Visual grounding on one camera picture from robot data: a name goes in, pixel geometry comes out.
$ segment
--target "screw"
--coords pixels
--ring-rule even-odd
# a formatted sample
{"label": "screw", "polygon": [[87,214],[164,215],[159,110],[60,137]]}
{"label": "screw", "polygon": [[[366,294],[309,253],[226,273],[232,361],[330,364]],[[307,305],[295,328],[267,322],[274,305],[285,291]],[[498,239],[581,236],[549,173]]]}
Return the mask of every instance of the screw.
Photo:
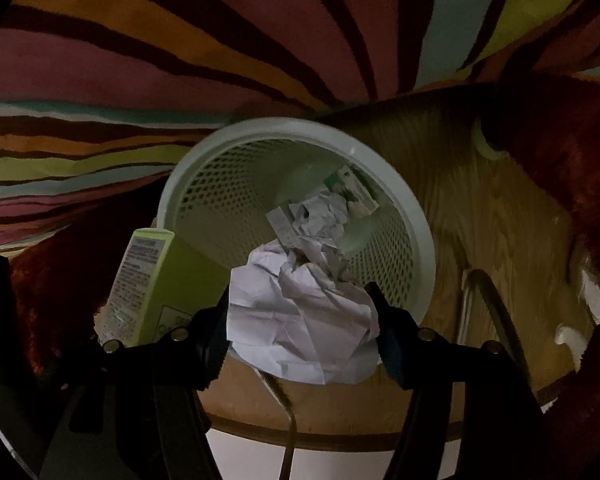
{"label": "screw", "polygon": [[187,337],[189,337],[189,330],[186,328],[177,328],[171,332],[171,339],[175,342],[184,341]]}
{"label": "screw", "polygon": [[104,343],[104,345],[102,345],[102,349],[107,354],[115,354],[120,349],[121,346],[122,346],[122,343],[120,341],[118,341],[117,339],[110,339],[109,341]]}
{"label": "screw", "polygon": [[487,341],[484,344],[484,349],[489,352],[490,354],[494,354],[497,355],[500,352],[502,352],[504,350],[504,348],[502,347],[502,345],[500,343],[498,343],[497,341]]}
{"label": "screw", "polygon": [[418,330],[418,339],[423,341],[433,341],[438,334],[431,328],[421,328]]}

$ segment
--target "wooden board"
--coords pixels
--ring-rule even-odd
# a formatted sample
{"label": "wooden board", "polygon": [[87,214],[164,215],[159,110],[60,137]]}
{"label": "wooden board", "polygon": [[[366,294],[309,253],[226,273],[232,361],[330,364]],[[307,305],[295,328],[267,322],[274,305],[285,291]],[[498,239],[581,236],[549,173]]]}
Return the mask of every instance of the wooden board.
{"label": "wooden board", "polygon": [[[462,271],[484,269],[510,311],[537,390],[573,369],[568,349],[554,344],[556,326],[566,323],[589,338],[593,325],[567,283],[573,241],[567,213],[510,158],[494,162],[474,149],[470,129],[483,95],[481,88],[413,95],[347,110],[324,122],[382,155],[424,209],[437,271],[422,325],[452,340]],[[467,343],[479,346],[493,337],[488,314],[478,305]],[[281,382],[293,402],[298,431],[310,434],[398,433],[410,400],[410,393],[401,391],[382,367],[356,386]],[[457,386],[452,422],[462,419],[462,387]],[[274,430],[287,427],[285,413],[256,375],[231,358],[200,398],[213,416]],[[257,432],[252,438],[258,438]]]}

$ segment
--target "colorful striped cloth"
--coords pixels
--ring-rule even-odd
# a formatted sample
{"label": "colorful striped cloth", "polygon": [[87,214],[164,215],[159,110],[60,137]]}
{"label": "colorful striped cloth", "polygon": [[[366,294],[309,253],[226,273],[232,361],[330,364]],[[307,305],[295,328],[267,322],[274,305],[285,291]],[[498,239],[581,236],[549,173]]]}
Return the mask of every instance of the colorful striped cloth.
{"label": "colorful striped cloth", "polygon": [[595,0],[13,0],[0,252],[170,171],[241,118],[543,70],[600,80]]}

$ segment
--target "perforated basket wall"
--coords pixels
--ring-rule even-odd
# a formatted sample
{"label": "perforated basket wall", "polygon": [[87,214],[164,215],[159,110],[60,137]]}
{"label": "perforated basket wall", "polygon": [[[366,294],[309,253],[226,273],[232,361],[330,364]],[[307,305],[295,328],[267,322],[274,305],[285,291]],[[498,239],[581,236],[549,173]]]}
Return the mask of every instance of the perforated basket wall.
{"label": "perforated basket wall", "polygon": [[[189,177],[174,229],[219,264],[241,266],[254,248],[276,238],[265,214],[281,198],[301,198],[276,193],[285,173],[317,164],[321,157],[332,160],[334,168],[347,163],[328,150],[293,140],[257,140],[229,148]],[[414,276],[410,238],[390,200],[374,215],[374,233],[349,263],[357,282],[377,282],[390,304],[402,306]]]}

